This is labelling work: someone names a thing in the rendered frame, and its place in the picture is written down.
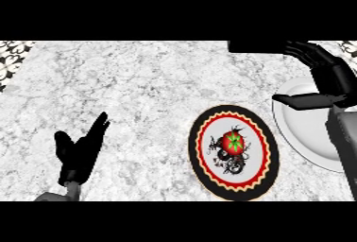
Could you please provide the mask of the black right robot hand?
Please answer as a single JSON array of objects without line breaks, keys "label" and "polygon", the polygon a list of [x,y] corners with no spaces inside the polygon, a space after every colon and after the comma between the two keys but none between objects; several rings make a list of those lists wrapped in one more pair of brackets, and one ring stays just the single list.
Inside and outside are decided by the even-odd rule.
[{"label": "black right robot hand", "polygon": [[342,58],[308,42],[286,41],[283,53],[308,67],[318,91],[300,95],[275,94],[271,99],[296,111],[348,108],[357,105],[357,76]]}]

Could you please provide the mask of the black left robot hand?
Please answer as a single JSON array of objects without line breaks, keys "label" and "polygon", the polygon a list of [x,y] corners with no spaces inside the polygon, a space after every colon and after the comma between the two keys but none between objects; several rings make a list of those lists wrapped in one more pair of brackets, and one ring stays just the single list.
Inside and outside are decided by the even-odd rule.
[{"label": "black left robot hand", "polygon": [[109,125],[107,114],[101,112],[91,124],[86,135],[76,142],[72,142],[63,131],[58,130],[54,133],[56,156],[61,162],[58,185],[66,182],[76,182],[78,184],[86,182]]}]

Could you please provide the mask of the white plate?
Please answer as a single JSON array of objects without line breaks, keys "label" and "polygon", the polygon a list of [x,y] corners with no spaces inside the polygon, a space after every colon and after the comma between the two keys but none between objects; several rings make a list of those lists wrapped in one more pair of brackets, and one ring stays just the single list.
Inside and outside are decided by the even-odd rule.
[{"label": "white plate", "polygon": [[299,155],[321,168],[343,173],[324,126],[328,110],[296,111],[277,101],[271,101],[271,110],[280,133]]}]

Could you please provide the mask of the red tomato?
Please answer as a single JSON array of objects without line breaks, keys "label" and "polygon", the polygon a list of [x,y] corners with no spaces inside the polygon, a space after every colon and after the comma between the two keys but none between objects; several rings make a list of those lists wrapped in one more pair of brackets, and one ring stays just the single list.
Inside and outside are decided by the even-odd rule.
[{"label": "red tomato", "polygon": [[221,148],[231,155],[241,154],[243,138],[235,131],[231,130],[222,134]]}]

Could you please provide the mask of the black red patterned plate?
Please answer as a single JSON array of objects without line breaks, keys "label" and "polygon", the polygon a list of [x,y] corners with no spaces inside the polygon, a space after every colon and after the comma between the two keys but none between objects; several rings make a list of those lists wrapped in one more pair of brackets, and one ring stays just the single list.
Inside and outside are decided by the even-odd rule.
[{"label": "black red patterned plate", "polygon": [[[241,154],[221,148],[222,134],[243,138]],[[261,117],[246,108],[218,105],[199,114],[188,136],[191,169],[205,188],[222,199],[256,199],[272,186],[278,171],[278,151]]]}]

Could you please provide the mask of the black appliance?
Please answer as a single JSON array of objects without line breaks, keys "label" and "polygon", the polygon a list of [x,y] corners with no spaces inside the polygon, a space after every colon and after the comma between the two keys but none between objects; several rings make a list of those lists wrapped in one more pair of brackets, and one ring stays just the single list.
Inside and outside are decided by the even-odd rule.
[{"label": "black appliance", "polygon": [[293,41],[228,41],[230,53],[283,54]]}]

